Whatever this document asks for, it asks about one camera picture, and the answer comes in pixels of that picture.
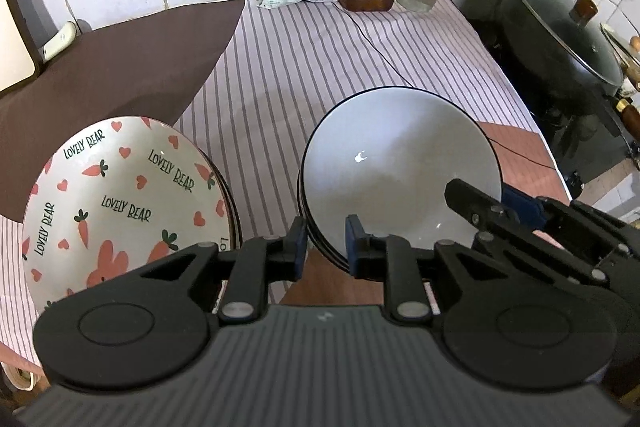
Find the striped pink cloth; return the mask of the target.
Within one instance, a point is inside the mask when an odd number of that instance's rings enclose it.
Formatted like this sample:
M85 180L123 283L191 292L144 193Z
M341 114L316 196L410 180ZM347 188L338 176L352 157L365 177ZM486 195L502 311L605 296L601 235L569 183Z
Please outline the striped pink cloth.
M314 3L265 10L244 3L228 46L174 126L226 178L245 236L286 227L314 125L354 93L414 86L454 102L481 124L539 133L451 2L426 15L350 14ZM37 313L21 266L22 245L22 221L1 213L1 358L34 369L30 335Z

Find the white sun print plate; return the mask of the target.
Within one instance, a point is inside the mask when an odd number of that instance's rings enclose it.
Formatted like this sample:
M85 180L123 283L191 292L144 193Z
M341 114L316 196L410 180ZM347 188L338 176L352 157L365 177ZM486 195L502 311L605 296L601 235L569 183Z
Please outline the white sun print plate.
M230 248L238 249L243 243L243 233L241 227L241 221L236 208L235 201L232 197L229 185L224 179L221 171L215 166L213 161L206 155L204 150L201 150L204 158L206 159L206 165L209 170L209 174L206 178L207 188L211 190L213 187L217 187L224 200L224 215L228 218L230 228Z

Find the pink bunny carrot plate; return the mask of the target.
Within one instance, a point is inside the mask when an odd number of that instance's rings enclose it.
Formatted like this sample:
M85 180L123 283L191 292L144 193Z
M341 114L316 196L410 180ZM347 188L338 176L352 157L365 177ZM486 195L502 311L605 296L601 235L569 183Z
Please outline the pink bunny carrot plate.
M168 124L116 117L51 156L25 210L22 257L37 311L200 242L230 249L201 150Z

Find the large white ribbed bowl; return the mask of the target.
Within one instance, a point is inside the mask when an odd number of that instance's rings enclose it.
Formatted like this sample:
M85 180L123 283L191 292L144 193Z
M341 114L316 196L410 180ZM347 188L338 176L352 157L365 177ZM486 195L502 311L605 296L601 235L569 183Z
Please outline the large white ribbed bowl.
M441 96L406 87L363 91L334 106L311 133L299 172L314 222L346 258L349 215L370 234L416 247L439 239L470 245L475 230L447 206L447 183L502 195L499 161L480 125Z

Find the brown table mat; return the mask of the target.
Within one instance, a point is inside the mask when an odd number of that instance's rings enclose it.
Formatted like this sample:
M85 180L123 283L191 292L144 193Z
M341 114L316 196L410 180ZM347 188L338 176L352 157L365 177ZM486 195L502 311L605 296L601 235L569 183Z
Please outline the brown table mat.
M22 221L44 164L76 132L118 116L175 124L224 53L244 9L183 6L90 31L1 98L1 213Z

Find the cream cutting board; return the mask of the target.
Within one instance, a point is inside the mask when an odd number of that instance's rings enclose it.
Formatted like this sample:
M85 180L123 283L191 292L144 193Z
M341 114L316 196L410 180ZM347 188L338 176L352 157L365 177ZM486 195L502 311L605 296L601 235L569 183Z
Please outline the cream cutting board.
M40 57L17 0L1 0L1 91L16 88L40 74Z

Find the black wok with lid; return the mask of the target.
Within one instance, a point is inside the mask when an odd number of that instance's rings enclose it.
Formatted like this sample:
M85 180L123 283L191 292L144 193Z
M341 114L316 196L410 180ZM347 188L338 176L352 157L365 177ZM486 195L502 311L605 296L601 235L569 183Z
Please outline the black wok with lid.
M511 81L579 195L639 157L639 135L617 108L624 74L591 0L459 0L459 9Z

